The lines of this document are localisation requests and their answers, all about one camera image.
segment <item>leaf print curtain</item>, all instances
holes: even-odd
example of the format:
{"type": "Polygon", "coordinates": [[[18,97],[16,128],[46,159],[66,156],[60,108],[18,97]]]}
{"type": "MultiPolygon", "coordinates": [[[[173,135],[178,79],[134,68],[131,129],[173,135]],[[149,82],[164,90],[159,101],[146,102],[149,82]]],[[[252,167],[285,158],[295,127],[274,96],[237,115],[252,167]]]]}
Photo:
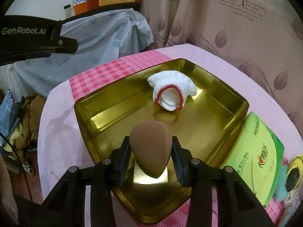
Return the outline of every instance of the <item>leaf print curtain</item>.
{"type": "Polygon", "coordinates": [[[189,43],[260,85],[303,136],[303,23],[287,0],[142,0],[155,43],[189,43]]]}

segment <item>table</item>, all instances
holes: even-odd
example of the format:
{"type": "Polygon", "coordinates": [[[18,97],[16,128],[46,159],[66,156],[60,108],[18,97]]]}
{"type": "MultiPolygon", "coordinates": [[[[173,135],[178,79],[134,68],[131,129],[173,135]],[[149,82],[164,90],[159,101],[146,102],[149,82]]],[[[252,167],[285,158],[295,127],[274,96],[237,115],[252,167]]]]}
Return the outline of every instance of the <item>table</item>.
{"type": "MultiPolygon", "coordinates": [[[[41,116],[37,152],[44,199],[70,166],[85,168],[94,165],[80,134],[74,111],[75,101],[116,79],[178,58],[185,58],[203,67],[248,100],[248,113],[255,112],[284,144],[286,161],[292,161],[295,155],[303,154],[303,141],[294,124],[257,83],[229,63],[201,48],[190,44],[176,45],[122,57],[81,73],[50,92],[41,116]]],[[[85,226],[90,226],[90,187],[87,187],[86,192],[85,226]]],[[[145,226],[137,223],[114,195],[113,206],[118,227],[145,226]]],[[[185,226],[188,206],[189,200],[155,226],[185,226]]],[[[281,214],[281,205],[271,201],[267,212],[276,222],[281,214]]],[[[216,218],[213,218],[213,226],[216,226],[216,218]]]]}

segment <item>brown makeup sponge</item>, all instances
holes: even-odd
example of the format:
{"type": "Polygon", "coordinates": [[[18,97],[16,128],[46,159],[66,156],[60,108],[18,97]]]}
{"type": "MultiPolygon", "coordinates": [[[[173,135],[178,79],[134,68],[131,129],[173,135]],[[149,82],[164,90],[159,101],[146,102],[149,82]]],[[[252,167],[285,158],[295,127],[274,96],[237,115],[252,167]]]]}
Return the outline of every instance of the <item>brown makeup sponge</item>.
{"type": "Polygon", "coordinates": [[[172,151],[172,134],[166,123],[150,120],[136,125],[129,142],[142,171],[154,178],[161,176],[172,151]]]}

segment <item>black cable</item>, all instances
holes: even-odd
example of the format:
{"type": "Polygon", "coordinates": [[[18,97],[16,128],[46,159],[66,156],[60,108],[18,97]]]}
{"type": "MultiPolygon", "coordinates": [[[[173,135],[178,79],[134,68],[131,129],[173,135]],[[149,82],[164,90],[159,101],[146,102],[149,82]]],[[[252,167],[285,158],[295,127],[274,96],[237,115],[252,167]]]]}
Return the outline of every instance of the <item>black cable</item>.
{"type": "Polygon", "coordinates": [[[23,168],[23,165],[22,165],[22,162],[21,162],[21,160],[20,160],[20,158],[19,158],[19,155],[17,154],[17,152],[16,152],[16,150],[13,148],[13,146],[12,146],[12,144],[9,142],[9,140],[0,132],[0,136],[7,142],[7,144],[12,148],[12,150],[14,151],[14,153],[15,153],[15,155],[16,155],[16,157],[17,157],[17,159],[18,159],[18,161],[19,161],[19,163],[20,163],[20,166],[21,166],[21,170],[22,170],[22,172],[23,172],[23,175],[24,175],[24,177],[25,177],[25,181],[26,181],[26,186],[27,186],[27,189],[28,189],[28,193],[29,193],[29,198],[31,199],[31,202],[33,201],[33,198],[32,198],[32,196],[31,196],[31,190],[30,190],[30,188],[29,188],[29,184],[28,184],[28,181],[27,181],[27,177],[26,177],[26,174],[25,174],[25,170],[24,170],[24,168],[23,168]]]}

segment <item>red trim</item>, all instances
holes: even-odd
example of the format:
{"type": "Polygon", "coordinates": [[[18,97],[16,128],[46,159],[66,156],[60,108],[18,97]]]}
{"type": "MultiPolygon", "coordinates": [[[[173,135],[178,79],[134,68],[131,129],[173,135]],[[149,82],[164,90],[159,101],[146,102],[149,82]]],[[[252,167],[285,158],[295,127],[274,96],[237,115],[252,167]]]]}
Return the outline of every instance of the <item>red trim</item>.
{"type": "Polygon", "coordinates": [[[178,111],[178,110],[181,110],[183,107],[182,107],[182,104],[183,104],[183,95],[182,95],[182,92],[180,90],[180,88],[178,86],[176,86],[175,84],[169,84],[169,85],[166,85],[164,87],[162,87],[158,94],[157,94],[157,97],[155,99],[155,104],[158,106],[158,107],[162,107],[160,104],[159,104],[159,100],[160,100],[160,97],[162,95],[162,93],[167,90],[167,89],[175,89],[177,92],[178,92],[178,95],[179,95],[179,98],[180,98],[180,102],[179,102],[179,105],[178,107],[174,110],[174,111],[178,111]]]}

